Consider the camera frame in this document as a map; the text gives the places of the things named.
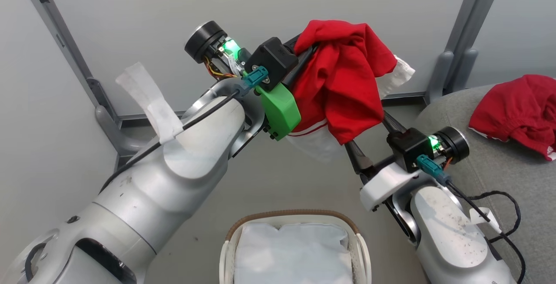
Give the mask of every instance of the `teal connector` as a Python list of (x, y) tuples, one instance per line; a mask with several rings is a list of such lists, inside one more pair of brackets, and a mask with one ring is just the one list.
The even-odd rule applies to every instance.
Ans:
[(435, 163), (427, 155), (417, 157), (417, 161), (415, 161), (415, 163), (417, 163), (419, 169), (423, 170), (427, 173), (427, 175), (431, 175), (442, 186), (446, 186), (446, 181), (451, 180), (450, 175), (444, 173), (442, 167)]
[(264, 68), (263, 66), (259, 66), (258, 68), (250, 72), (250, 74), (244, 76), (243, 80), (249, 86), (249, 88), (252, 89), (261, 84), (261, 82), (266, 79), (266, 77), (268, 77), (268, 70), (266, 70), (266, 68)]

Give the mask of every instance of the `basket rim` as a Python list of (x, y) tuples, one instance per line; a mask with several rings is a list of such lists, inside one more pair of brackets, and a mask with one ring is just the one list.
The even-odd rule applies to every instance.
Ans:
[(228, 234), (226, 235), (226, 241), (231, 240), (236, 230), (240, 226), (242, 226), (243, 224), (249, 221), (269, 218), (269, 217), (282, 217), (284, 215), (328, 215), (331, 217), (336, 217), (338, 219), (341, 219), (342, 221), (347, 223), (347, 225), (349, 225), (349, 227), (353, 230), (355, 234), (360, 234), (357, 225), (355, 225), (355, 223), (343, 213), (339, 213), (333, 210), (324, 210), (324, 209), (291, 209), (291, 210), (267, 211), (267, 212), (256, 213), (254, 215), (248, 215), (246, 217), (243, 217), (239, 219), (238, 222), (234, 223), (234, 225), (232, 225), (232, 227), (228, 231)]

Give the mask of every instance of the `gray upholstery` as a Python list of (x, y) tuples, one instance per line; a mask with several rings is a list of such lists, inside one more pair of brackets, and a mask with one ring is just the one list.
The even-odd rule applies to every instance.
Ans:
[[(469, 158), (450, 166), (454, 183), (467, 195), (499, 190), (510, 193), (520, 204), (522, 222), (510, 239), (527, 262), (524, 283), (556, 283), (556, 162), (548, 162), (517, 142), (503, 143), (481, 137), (467, 125), (475, 107), (492, 86), (468, 89), (444, 96), (429, 105), (415, 127), (425, 134), (450, 125), (459, 129), (470, 145)], [(503, 196), (490, 197), (479, 205), (489, 207), (508, 231), (516, 220), (513, 204)], [(483, 228), (487, 236), (490, 228)], [(520, 261), (512, 249), (500, 240), (495, 248), (512, 269), (514, 278), (520, 273)]]

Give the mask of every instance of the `gray floor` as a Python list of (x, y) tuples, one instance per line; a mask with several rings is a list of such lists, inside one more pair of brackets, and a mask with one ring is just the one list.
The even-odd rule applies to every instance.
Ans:
[[(422, 106), (385, 108), (405, 126)], [(129, 128), (148, 138), (150, 128)], [(344, 157), (328, 165), (296, 150), (287, 140), (259, 135), (232, 159), (228, 173), (199, 211), (175, 233), (151, 264), (147, 283), (218, 283), (218, 261), (228, 229), (240, 218), (280, 209), (331, 209), (350, 217), (369, 247), (374, 284), (424, 284), (413, 247), (388, 210), (367, 212), (359, 202), (361, 182)], [(376, 126), (356, 139), (373, 161), (391, 154), (387, 131)]]

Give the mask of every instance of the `folded white cloth in basket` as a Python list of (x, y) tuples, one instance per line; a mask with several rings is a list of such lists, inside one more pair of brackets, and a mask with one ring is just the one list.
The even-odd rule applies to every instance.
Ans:
[(243, 226), (235, 284), (353, 284), (348, 233), (337, 225)]

